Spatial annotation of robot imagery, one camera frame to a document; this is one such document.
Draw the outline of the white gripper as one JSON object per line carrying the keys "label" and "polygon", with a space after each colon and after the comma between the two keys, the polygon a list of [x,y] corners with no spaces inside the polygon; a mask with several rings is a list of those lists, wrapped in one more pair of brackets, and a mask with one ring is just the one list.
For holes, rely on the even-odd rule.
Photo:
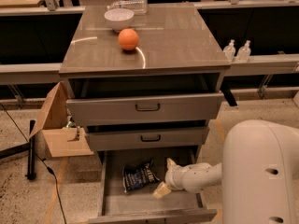
{"label": "white gripper", "polygon": [[155,191],[153,191],[153,197],[155,199],[161,199],[164,196],[170,194],[172,190],[183,189],[183,176],[187,172],[186,167],[177,165],[171,158],[166,159],[167,172],[165,173],[165,183],[161,182]]}

